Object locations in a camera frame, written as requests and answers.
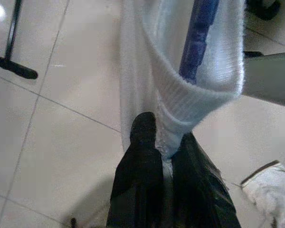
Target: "tile floor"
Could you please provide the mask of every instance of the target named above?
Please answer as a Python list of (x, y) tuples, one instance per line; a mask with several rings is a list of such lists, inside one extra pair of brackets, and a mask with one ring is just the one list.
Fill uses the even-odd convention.
[[(0, 55), (12, 12), (1, 0)], [(119, 125), (119, 0), (23, 0), (13, 60), (36, 81), (0, 69), (0, 227), (103, 225), (123, 152)], [(285, 52), (285, 3), (272, 21), (247, 14), (246, 50)], [(285, 107), (242, 97), (194, 130), (221, 169), (244, 228), (269, 228), (237, 186), (261, 165), (285, 164)]]

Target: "white fabric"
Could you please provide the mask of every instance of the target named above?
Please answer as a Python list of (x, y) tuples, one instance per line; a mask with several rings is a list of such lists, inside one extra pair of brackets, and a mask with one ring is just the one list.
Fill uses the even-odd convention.
[(285, 167), (280, 163), (260, 171), (242, 185), (248, 198), (268, 219), (285, 228)]
[(124, 151), (135, 117), (156, 117), (163, 159), (163, 228), (172, 227), (172, 164), (184, 133), (242, 91), (244, 0), (219, 1), (197, 84), (178, 74), (193, 0), (123, 0), (120, 79)]

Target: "black metal stand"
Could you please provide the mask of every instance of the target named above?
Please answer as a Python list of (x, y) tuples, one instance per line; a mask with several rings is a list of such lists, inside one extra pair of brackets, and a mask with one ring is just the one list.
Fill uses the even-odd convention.
[(12, 62), (10, 60), (16, 37), (16, 29), (19, 20), (20, 9), (21, 9), (21, 0), (16, 0), (13, 12), (13, 18), (10, 24), (9, 39), (6, 45), (5, 57), (4, 58), (0, 57), (0, 67), (9, 70), (11, 72), (14, 72), (16, 75), (19, 75), (27, 79), (36, 79), (38, 77), (38, 73), (35, 70), (29, 69), (25, 66)]

